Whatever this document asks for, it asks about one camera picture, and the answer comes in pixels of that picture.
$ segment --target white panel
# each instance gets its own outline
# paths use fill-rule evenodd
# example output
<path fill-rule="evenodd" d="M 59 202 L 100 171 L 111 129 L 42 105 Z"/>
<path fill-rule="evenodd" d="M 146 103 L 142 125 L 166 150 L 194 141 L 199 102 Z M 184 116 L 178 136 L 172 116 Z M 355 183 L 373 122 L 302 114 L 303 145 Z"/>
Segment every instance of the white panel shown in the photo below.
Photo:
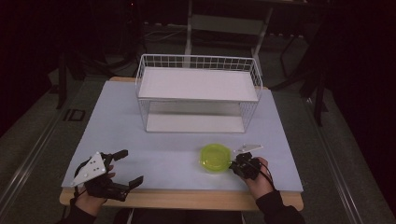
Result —
<path fill-rule="evenodd" d="M 148 132 L 243 133 L 239 104 L 151 103 Z"/>
<path fill-rule="evenodd" d="M 146 67 L 139 99 L 258 102 L 249 72 Z"/>

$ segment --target wrist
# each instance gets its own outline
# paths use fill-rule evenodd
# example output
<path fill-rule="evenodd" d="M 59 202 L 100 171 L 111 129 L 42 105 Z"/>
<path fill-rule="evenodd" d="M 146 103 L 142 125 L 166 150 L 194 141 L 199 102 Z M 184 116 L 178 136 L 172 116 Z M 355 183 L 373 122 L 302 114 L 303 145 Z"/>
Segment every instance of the wrist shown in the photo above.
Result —
<path fill-rule="evenodd" d="M 105 202 L 106 199 L 96 198 L 90 196 L 87 192 L 84 192 L 78 196 L 78 199 L 76 201 L 76 207 L 90 214 L 91 216 L 97 217 L 102 205 Z"/>

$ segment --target wooden table edge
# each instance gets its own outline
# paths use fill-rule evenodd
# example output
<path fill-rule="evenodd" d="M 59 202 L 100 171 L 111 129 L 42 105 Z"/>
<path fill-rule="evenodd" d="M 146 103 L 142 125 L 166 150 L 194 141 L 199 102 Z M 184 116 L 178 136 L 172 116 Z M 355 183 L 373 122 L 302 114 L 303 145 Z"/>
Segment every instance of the wooden table edge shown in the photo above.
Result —
<path fill-rule="evenodd" d="M 300 192 L 280 192 L 283 204 L 292 205 L 301 211 L 304 208 Z M 73 188 L 63 188 L 60 203 L 70 204 L 74 197 Z M 248 191 L 225 190 L 179 190 L 179 189 L 134 189 L 125 202 L 108 200 L 104 206 L 145 207 L 174 209 L 207 209 L 230 211 L 258 211 Z"/>

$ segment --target human hand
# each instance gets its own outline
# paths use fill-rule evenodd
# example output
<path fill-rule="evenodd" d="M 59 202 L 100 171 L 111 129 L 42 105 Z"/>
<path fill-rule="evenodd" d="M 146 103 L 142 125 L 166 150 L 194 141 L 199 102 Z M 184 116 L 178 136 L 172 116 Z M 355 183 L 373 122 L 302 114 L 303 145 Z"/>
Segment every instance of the human hand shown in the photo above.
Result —
<path fill-rule="evenodd" d="M 111 171 L 114 168 L 113 165 L 108 166 L 108 170 Z M 109 173 L 108 178 L 114 177 L 116 174 L 115 173 Z M 97 217 L 99 214 L 100 208 L 102 207 L 102 204 L 104 204 L 107 199 L 104 198 L 96 198 L 88 194 L 87 190 L 85 188 L 81 188 L 79 192 L 82 192 L 76 201 L 76 206 L 81 209 L 82 211 Z"/>
<path fill-rule="evenodd" d="M 257 158 L 262 165 L 261 171 L 271 179 L 271 176 L 268 174 L 268 170 L 265 167 L 268 167 L 268 161 L 264 158 L 258 157 Z M 244 179 L 242 178 L 247 187 L 253 196 L 254 200 L 258 200 L 261 196 L 272 192 L 274 189 L 270 182 L 268 182 L 267 178 L 265 178 L 262 174 L 259 174 L 255 180 L 252 179 Z"/>

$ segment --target sleeve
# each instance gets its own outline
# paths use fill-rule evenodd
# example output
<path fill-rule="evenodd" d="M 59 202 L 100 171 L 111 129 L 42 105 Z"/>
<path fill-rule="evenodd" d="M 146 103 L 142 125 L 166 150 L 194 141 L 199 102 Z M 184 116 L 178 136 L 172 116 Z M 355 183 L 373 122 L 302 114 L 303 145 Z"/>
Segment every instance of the sleeve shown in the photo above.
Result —
<path fill-rule="evenodd" d="M 305 223 L 303 216 L 293 206 L 283 204 L 278 190 L 261 196 L 256 204 L 264 213 L 264 220 L 267 224 Z"/>
<path fill-rule="evenodd" d="M 70 207 L 69 216 L 58 222 L 57 224 L 92 224 L 96 220 L 96 217 L 91 216 L 90 214 L 82 211 L 74 204 Z"/>

